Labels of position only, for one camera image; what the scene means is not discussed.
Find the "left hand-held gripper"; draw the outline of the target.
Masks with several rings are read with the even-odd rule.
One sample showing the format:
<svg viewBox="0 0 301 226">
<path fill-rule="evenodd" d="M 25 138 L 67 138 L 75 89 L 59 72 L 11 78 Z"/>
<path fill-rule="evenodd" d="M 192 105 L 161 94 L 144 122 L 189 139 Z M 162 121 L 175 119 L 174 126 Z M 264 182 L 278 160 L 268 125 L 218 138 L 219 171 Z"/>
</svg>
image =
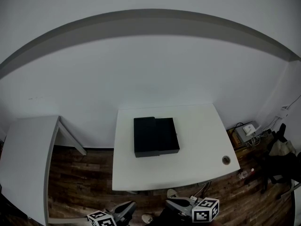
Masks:
<svg viewBox="0 0 301 226">
<path fill-rule="evenodd" d="M 127 226 L 135 210 L 136 202 L 125 202 L 110 212 L 95 211 L 87 218 L 93 226 Z"/>
</svg>

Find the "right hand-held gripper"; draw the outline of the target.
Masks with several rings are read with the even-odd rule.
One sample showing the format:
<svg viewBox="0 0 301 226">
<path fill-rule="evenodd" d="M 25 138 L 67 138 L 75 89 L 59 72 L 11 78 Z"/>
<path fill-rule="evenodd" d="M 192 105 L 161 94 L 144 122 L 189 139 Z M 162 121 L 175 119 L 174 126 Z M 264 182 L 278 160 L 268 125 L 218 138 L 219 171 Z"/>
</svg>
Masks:
<svg viewBox="0 0 301 226">
<path fill-rule="evenodd" d="M 214 198 L 168 198 L 166 206 L 172 211 L 188 216 L 192 222 L 211 222 L 219 213 L 219 200 Z"/>
</svg>

